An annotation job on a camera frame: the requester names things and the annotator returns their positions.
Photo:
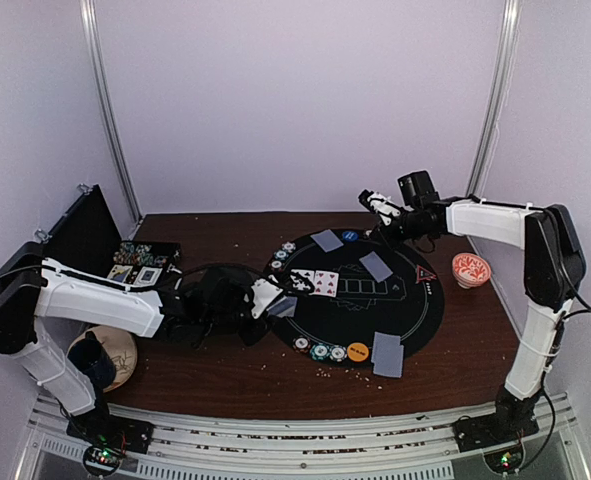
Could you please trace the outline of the six of hearts card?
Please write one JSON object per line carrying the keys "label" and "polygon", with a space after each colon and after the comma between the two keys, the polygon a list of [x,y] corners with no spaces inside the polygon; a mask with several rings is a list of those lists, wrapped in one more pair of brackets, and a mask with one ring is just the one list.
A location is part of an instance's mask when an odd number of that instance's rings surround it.
{"label": "six of hearts card", "polygon": [[333,271],[316,270],[314,273],[314,295],[335,298],[338,290],[339,274]]}

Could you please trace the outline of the blue cream 10 chip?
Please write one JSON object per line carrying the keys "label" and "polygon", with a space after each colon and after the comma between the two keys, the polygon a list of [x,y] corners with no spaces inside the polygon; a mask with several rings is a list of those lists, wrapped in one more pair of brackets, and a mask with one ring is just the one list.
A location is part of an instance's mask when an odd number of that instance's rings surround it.
{"label": "blue cream 10 chip", "polygon": [[288,254],[292,254],[296,250],[296,245],[293,242],[285,242],[282,244],[282,249]]}
{"label": "blue cream 10 chip", "polygon": [[347,351],[344,347],[335,345],[330,348],[329,359],[334,362],[343,362],[348,357]]}

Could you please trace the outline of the yellow big blind button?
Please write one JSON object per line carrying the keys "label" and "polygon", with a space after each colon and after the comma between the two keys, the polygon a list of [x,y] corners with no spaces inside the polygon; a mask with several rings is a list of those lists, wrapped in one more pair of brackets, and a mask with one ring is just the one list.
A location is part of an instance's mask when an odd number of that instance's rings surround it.
{"label": "yellow big blind button", "polygon": [[361,342],[353,342],[349,344],[346,351],[348,359],[355,363],[365,362],[370,357],[369,347]]}

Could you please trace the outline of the red triangular all-in marker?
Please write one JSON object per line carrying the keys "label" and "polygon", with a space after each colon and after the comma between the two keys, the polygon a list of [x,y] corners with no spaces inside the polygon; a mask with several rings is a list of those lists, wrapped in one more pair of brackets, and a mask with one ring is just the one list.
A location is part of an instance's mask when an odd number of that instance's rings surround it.
{"label": "red triangular all-in marker", "polygon": [[429,269],[425,268],[422,265],[416,266],[416,282],[431,282],[437,279],[437,275],[430,271]]}

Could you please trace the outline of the single blue-backed playing card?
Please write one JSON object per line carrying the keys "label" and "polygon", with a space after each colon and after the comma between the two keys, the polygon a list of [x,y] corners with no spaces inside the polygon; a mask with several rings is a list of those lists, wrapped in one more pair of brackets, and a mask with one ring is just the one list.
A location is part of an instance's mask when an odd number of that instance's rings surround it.
{"label": "single blue-backed playing card", "polygon": [[337,250],[343,246],[342,240],[330,229],[314,233],[310,236],[310,238],[325,253]]}

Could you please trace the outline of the blue green 50 chip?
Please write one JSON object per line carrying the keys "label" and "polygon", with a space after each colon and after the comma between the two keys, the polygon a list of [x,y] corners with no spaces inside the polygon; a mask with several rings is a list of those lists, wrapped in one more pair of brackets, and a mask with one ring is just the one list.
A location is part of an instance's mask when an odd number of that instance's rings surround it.
{"label": "blue green 50 chip", "polygon": [[274,259],[284,261],[289,257],[289,253],[285,250],[278,250],[274,252]]}
{"label": "blue green 50 chip", "polygon": [[310,356],[315,361],[324,361],[330,354],[329,347],[324,344],[315,344],[310,349]]}

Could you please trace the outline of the blue playing card deck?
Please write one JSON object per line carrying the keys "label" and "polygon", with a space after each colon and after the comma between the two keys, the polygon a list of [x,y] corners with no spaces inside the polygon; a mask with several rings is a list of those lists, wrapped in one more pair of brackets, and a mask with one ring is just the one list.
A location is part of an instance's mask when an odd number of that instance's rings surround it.
{"label": "blue playing card deck", "polygon": [[296,311],[297,302],[297,297],[282,297],[267,309],[267,314],[277,318],[293,317]]}

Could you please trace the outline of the five of diamonds card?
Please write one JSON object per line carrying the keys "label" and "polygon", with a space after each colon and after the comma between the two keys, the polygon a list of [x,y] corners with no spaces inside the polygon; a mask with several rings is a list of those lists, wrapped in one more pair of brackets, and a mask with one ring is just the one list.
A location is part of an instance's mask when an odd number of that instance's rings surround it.
{"label": "five of diamonds card", "polygon": [[373,277],[373,279],[380,283],[387,280],[393,275],[391,268],[384,262],[384,260],[374,251],[361,257],[359,259],[362,266]]}

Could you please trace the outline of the blue small blind button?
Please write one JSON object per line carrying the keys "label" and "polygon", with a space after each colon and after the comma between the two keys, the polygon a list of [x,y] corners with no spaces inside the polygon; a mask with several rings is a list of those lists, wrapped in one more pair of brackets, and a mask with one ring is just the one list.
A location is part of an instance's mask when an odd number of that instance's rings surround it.
{"label": "blue small blind button", "polygon": [[346,230],[342,232],[342,239],[346,242],[355,242],[359,239],[359,234],[353,230]]}

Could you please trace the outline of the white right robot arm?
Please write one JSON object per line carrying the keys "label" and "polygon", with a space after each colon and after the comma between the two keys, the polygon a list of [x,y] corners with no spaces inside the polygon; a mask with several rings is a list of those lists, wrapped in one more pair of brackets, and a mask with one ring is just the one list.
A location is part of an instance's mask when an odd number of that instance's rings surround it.
{"label": "white right robot arm", "polygon": [[442,198],[427,171],[407,174],[397,183],[404,200],[401,206],[371,190],[358,196],[359,203],[378,216],[386,240],[454,235],[522,250],[527,319],[504,388],[520,401],[533,397],[555,356],[556,335],[580,299],[587,270],[568,208],[562,204],[534,207],[493,202],[475,195]]}

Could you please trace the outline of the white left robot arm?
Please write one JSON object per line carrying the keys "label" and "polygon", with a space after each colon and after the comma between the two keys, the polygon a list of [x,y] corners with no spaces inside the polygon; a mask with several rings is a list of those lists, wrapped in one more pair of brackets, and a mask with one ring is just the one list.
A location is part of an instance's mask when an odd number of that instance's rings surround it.
{"label": "white left robot arm", "polygon": [[142,338],[198,346],[207,336],[238,334],[252,345],[270,330],[267,310],[286,286],[241,264],[198,266],[180,278],[134,286],[80,272],[24,244],[0,268],[0,354],[15,358],[98,444],[119,424],[98,406],[98,389],[56,345],[42,321],[61,318],[124,330]]}

